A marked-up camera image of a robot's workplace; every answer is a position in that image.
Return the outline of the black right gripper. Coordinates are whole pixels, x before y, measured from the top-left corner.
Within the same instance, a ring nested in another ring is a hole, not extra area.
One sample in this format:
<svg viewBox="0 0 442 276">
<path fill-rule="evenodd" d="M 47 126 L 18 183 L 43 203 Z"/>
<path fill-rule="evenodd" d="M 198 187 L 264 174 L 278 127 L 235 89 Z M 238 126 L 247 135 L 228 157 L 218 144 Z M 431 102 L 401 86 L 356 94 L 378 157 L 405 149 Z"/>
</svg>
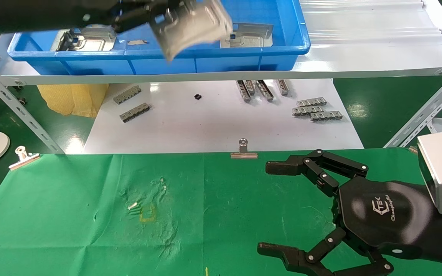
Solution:
<svg viewBox="0 0 442 276">
<path fill-rule="evenodd" d="M 339 187 L 327 171 L 350 180 Z M 316 149 L 290 155 L 286 161 L 267 161 L 271 175 L 303 175 L 328 197 L 337 196 L 337 225 L 309 252 L 275 243 L 259 243 L 260 255 L 280 259 L 287 271 L 307 276 L 388 276 L 394 267 L 382 255 L 403 259 L 424 258 L 425 234 L 437 213 L 425 185 L 365 179 L 368 166 Z M 338 271 L 322 260 L 342 241 L 369 264 Z"/>
</svg>

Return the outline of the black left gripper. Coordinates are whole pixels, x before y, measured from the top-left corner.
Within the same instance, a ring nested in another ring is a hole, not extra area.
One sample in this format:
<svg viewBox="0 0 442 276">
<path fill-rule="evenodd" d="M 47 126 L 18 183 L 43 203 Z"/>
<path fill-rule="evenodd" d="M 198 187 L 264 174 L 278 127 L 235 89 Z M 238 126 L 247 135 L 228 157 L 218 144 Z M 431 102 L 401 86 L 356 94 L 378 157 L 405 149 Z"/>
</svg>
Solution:
<svg viewBox="0 0 442 276">
<path fill-rule="evenodd" d="M 67 17 L 71 28 L 99 24 L 124 33 L 149 23 L 173 6 L 175 0 L 69 0 Z"/>
</svg>

